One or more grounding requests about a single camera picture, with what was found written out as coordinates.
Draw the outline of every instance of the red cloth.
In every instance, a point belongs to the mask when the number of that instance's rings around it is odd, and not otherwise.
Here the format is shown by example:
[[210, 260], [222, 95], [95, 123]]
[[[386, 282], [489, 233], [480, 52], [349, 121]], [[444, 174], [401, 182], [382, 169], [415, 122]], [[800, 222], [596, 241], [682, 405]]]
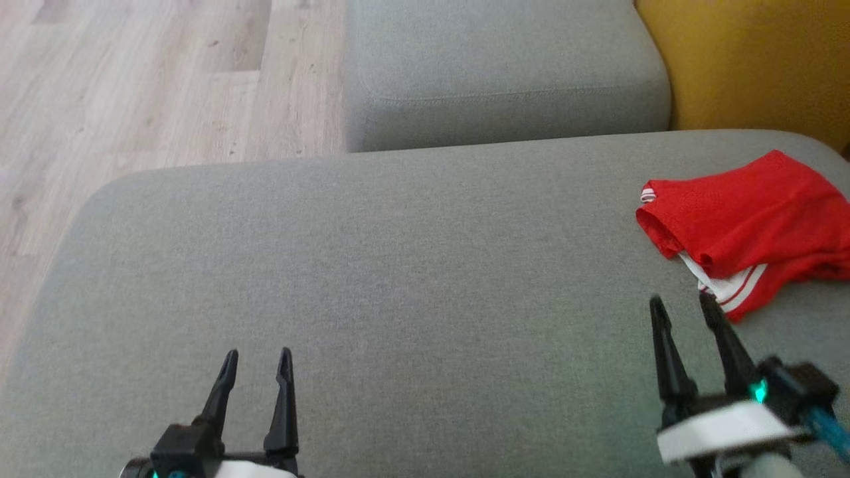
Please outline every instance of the red cloth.
[[726, 173], [654, 179], [643, 188], [642, 199], [652, 202], [637, 211], [637, 221], [668, 259], [686, 252], [712, 278], [768, 265], [746, 299], [727, 311], [734, 321], [788, 281], [850, 280], [850, 204], [781, 151]]

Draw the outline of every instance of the yellow fabric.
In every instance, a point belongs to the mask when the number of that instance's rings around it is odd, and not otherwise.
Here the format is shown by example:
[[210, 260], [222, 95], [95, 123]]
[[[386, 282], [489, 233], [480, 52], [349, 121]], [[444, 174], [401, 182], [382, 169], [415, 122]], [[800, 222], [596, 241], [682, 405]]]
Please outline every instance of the yellow fabric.
[[673, 129], [769, 128], [850, 143], [850, 0], [636, 0]]

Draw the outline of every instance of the wooden floor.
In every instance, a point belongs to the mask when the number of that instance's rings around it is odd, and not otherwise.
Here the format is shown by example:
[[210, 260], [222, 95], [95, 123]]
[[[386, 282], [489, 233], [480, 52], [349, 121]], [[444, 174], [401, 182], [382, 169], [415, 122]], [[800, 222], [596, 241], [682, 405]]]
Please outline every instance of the wooden floor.
[[343, 0], [0, 0], [0, 385], [65, 229], [134, 171], [343, 150]]

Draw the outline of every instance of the blue tube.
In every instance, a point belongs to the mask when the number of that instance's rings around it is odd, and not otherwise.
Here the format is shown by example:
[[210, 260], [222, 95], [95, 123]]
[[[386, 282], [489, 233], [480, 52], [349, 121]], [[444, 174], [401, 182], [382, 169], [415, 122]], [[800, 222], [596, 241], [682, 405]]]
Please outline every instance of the blue tube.
[[845, 464], [850, 464], [850, 433], [823, 408], [810, 408], [803, 419], [812, 433], [827, 442]]

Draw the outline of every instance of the gray couch cushion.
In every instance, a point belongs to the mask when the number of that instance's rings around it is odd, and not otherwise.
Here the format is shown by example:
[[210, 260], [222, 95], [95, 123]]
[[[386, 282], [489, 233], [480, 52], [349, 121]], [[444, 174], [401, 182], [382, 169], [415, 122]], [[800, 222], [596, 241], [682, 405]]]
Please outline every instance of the gray couch cushion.
[[667, 128], [670, 87], [631, 0], [353, 0], [350, 151]]
[[[775, 132], [544, 140], [135, 174], [76, 219], [0, 400], [3, 472], [112, 477], [202, 406], [241, 351], [224, 438], [257, 448], [292, 347], [306, 476], [689, 476], [661, 466], [648, 302], [721, 390], [693, 276], [634, 219], [643, 182], [779, 148]], [[754, 356], [850, 384], [846, 284], [786, 287]], [[837, 408], [850, 418], [847, 395]], [[844, 471], [821, 447], [810, 476]]]

